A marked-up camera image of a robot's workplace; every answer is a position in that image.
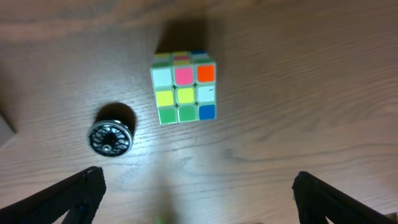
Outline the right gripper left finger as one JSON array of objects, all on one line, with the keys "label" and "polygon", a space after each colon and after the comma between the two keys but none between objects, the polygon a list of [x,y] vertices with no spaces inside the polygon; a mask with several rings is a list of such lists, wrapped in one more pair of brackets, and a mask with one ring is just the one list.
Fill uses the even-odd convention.
[{"label": "right gripper left finger", "polygon": [[103,169],[91,166],[1,209],[1,223],[91,223],[106,192]]}]

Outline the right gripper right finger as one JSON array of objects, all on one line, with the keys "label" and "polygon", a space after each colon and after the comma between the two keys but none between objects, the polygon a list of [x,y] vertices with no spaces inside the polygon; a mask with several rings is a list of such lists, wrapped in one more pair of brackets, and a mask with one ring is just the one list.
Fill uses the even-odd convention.
[{"label": "right gripper right finger", "polygon": [[301,171],[292,186],[301,224],[395,224],[314,175]]}]

